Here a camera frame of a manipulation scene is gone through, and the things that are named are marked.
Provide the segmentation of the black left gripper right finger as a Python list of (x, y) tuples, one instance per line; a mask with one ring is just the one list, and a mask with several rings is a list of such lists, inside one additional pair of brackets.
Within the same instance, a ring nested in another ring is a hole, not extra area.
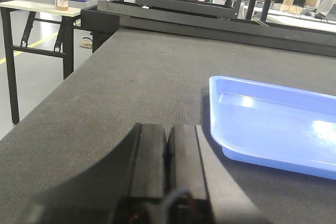
[(213, 152), (199, 125), (172, 127), (169, 223), (265, 223)]

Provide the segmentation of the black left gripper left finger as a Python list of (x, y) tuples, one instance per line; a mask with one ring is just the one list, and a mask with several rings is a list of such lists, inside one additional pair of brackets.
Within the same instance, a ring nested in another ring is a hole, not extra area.
[(105, 157), (27, 202), (16, 223), (125, 223), (143, 202), (165, 194), (165, 132), (137, 123)]

